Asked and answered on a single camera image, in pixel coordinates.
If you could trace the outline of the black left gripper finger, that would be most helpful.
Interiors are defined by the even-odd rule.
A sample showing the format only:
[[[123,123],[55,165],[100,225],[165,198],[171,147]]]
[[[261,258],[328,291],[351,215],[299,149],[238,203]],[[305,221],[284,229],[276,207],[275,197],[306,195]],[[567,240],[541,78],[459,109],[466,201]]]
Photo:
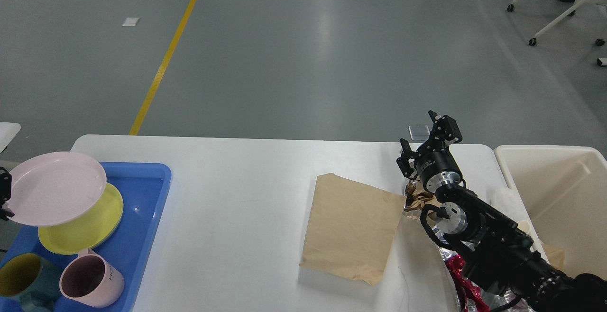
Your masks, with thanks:
[[[12,189],[12,176],[9,171],[1,167],[0,168],[0,218],[4,221],[9,221],[11,217],[14,217],[14,213],[9,209],[5,208],[4,205],[11,199]]]

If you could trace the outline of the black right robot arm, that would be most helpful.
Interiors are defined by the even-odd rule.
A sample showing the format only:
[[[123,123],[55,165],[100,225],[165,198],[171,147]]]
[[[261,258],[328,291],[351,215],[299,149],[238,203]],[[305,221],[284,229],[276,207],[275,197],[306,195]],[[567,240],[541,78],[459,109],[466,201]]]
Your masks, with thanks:
[[[516,298],[498,307],[507,310],[524,300],[536,312],[604,312],[606,282],[583,273],[567,276],[531,251],[533,239],[517,222],[466,188],[449,147],[463,139],[456,120],[430,110],[428,138],[412,150],[405,139],[396,160],[403,176],[422,184],[438,204],[425,203],[420,221],[440,248],[463,260],[462,275],[495,295],[512,291]]]

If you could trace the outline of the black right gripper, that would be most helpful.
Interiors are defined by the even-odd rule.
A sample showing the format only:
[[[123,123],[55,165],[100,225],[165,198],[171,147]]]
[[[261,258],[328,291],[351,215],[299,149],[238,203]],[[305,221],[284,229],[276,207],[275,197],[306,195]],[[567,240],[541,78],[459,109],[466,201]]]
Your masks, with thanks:
[[[453,155],[448,150],[450,145],[461,143],[462,133],[455,119],[448,115],[439,115],[428,111],[432,120],[429,136],[413,151],[407,140],[401,138],[401,154],[396,163],[403,176],[416,180],[419,176],[423,188],[428,193],[436,193],[439,187],[462,182],[462,172]]]

